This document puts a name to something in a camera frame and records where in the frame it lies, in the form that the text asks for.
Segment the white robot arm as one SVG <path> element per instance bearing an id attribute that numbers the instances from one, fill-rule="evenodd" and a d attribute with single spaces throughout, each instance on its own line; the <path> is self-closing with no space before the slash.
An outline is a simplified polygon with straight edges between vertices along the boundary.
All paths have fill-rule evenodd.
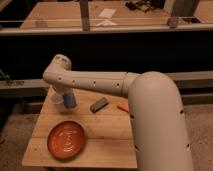
<path id="1" fill-rule="evenodd" d="M 70 59 L 57 54 L 43 79 L 58 93 L 75 88 L 126 98 L 138 171 L 194 171 L 181 95 L 169 76 L 73 71 Z"/>

